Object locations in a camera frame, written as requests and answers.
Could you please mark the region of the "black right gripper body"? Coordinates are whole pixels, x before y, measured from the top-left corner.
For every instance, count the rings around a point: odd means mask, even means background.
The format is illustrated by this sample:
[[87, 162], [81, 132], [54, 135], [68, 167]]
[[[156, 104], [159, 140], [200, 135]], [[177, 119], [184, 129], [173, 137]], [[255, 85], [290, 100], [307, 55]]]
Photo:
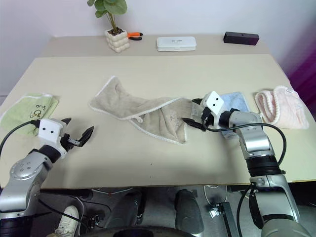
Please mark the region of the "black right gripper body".
[[214, 130], [214, 115], [212, 111], [205, 107], [201, 114], [201, 130]]

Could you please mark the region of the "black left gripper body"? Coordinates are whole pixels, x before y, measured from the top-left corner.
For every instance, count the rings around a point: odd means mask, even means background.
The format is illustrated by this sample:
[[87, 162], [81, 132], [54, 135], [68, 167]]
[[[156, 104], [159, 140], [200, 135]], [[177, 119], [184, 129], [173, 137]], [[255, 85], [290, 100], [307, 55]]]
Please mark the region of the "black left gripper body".
[[69, 134], [64, 134], [60, 140], [61, 146], [68, 152], [73, 147], [81, 147], [81, 142], [75, 139], [72, 139]]

